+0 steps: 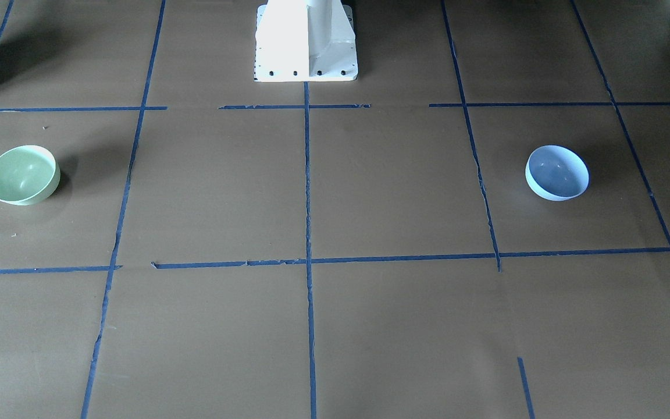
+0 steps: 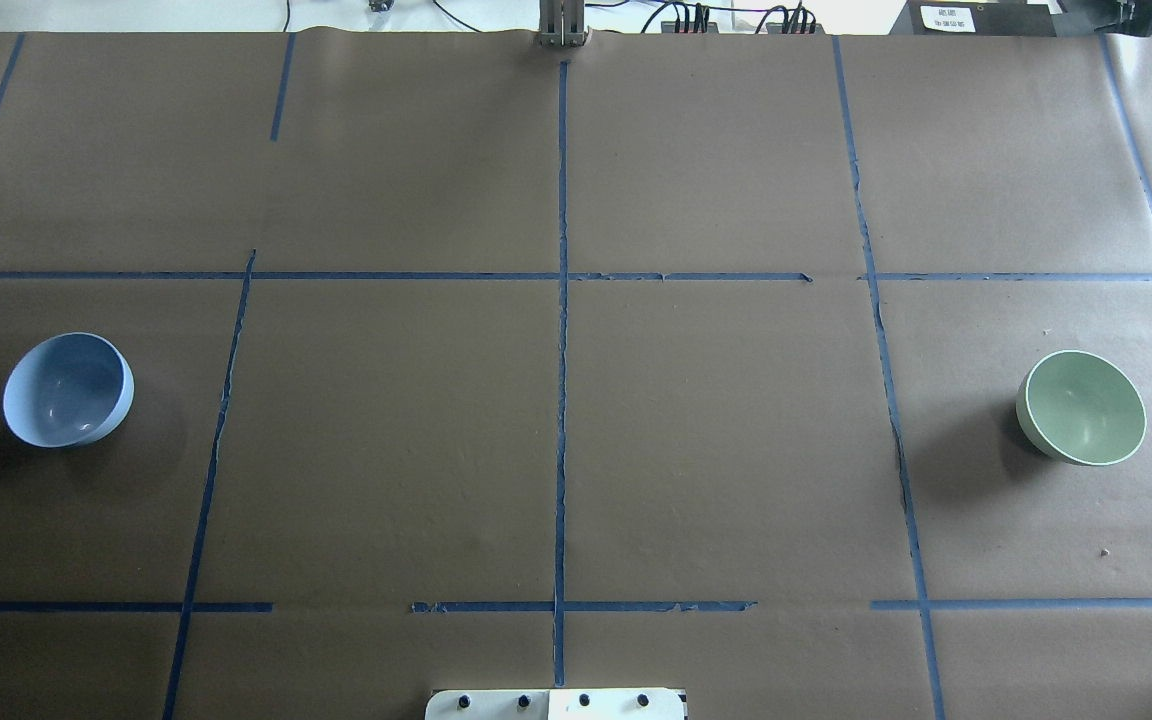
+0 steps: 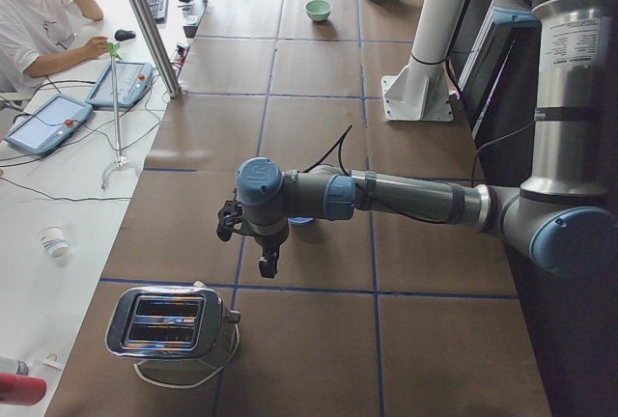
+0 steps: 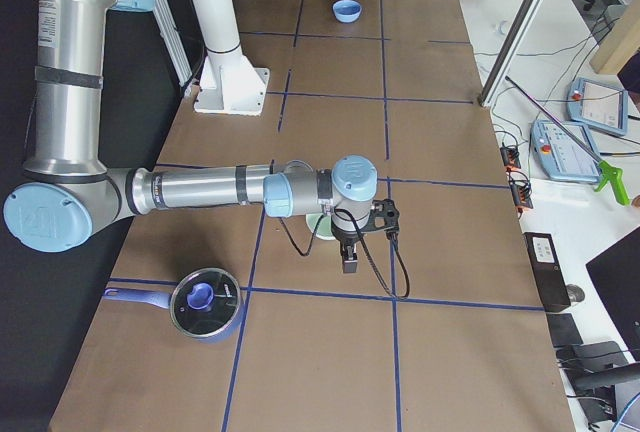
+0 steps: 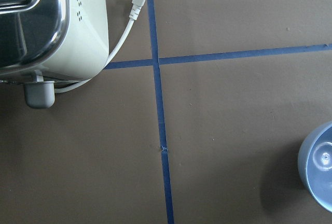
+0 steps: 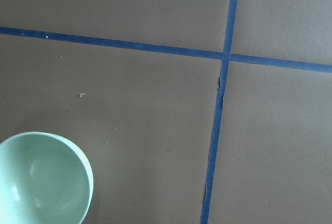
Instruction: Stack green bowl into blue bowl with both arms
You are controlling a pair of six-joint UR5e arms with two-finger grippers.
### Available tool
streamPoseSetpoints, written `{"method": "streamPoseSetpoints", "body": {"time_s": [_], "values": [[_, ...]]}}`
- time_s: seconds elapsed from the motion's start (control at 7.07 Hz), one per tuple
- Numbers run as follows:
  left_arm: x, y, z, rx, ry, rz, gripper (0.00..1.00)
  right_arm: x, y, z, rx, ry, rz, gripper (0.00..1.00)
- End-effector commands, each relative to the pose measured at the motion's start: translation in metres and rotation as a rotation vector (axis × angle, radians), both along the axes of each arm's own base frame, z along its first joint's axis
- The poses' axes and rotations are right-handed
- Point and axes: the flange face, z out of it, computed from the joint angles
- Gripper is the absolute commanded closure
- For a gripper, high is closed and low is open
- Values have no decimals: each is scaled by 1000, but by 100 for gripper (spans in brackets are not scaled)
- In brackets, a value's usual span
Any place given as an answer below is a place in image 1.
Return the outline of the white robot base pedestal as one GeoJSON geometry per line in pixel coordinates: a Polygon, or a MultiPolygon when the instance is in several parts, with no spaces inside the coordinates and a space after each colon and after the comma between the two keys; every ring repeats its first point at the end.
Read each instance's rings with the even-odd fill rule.
{"type": "Polygon", "coordinates": [[[359,75],[354,12],[341,1],[269,1],[257,8],[253,79],[348,82],[359,75]]]}

